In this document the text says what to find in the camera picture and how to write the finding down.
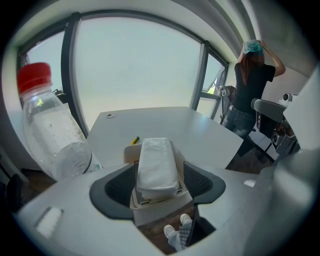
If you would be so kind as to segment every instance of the shoe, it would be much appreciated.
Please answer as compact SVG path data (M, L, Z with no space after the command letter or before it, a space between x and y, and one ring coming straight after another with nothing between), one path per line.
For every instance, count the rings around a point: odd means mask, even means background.
M163 228L163 232L164 232L164 235L166 236L166 238L169 239L169 236L172 232L175 232L176 230L174 229L173 226L171 225L165 225L164 228Z
M181 214L180 216L180 222L181 224L185 224L186 222L192 221L192 219L190 218L190 216L186 213Z

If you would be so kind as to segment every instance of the red bottle cap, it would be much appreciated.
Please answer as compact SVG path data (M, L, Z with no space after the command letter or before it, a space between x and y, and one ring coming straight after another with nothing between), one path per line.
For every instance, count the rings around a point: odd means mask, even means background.
M51 69L49 64L39 62L23 66L18 71L17 84L20 94L37 86L51 86Z

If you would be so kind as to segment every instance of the black t-shirt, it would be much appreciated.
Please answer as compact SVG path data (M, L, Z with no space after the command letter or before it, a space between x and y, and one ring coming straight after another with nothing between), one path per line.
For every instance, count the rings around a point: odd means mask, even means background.
M233 106L242 112L255 115L251 108L251 101L255 98L261 99L267 81L272 82L276 68L270 65L256 66L249 73L246 85L243 82L240 63L234 67L236 78L236 98Z

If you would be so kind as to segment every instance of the window frame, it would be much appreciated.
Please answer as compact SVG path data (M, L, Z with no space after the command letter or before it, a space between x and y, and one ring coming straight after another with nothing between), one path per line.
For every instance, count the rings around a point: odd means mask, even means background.
M213 47L210 46L208 41L205 41L196 33L191 30L171 21L166 18L153 15L146 12L141 11L133 11L133 10L95 10L84 13L75 12L70 16L48 26L47 28L41 30L32 38L30 38L27 42L22 44L18 48L18 56L17 56L17 72L19 68L22 67L22 63L28 63L27 60L27 52L32 49L39 42L46 40L47 38L54 36L57 33L64 31L64 37L62 41L62 49L61 49L61 80L62 80L62 88L63 94L58 96L58 98L62 101L62 103L68 103L71 115L78 123L85 137L88 136L88 128L86 122L84 120L84 115L82 113L82 108L80 105L80 101L78 99L78 91L76 80L74 79L74 45L76 40L77 29L81 20L89 20L89 19L97 19L97 18L109 18L109 17L120 17L120 18L135 18L146 20L150 22L155 22L166 27L172 28L176 31L187 35L188 37L194 39L196 42L201 44L201 51L199 56L199 66L197 71L197 78L194 86L194 91L192 95L192 99L190 102L190 108L193 110L197 110L200 97L216 99L216 104L214 106L214 110L211 115L211 119L214 119L215 114L218 110L218 106L220 103L220 97L214 94L204 93L202 92L202 88L204 85L204 79L206 75L207 62L209 54L212 55L219 63L221 63L225 67L226 73L228 72L229 63L219 54ZM217 83L224 85L226 82L226 75L224 79L221 81L218 79Z

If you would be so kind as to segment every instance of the yellow pencil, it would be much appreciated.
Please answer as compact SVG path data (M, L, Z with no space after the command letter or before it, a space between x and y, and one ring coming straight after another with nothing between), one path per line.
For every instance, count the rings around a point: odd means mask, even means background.
M134 138L134 140L131 142L131 145L136 144L139 139L140 139L139 136L137 136L136 138Z

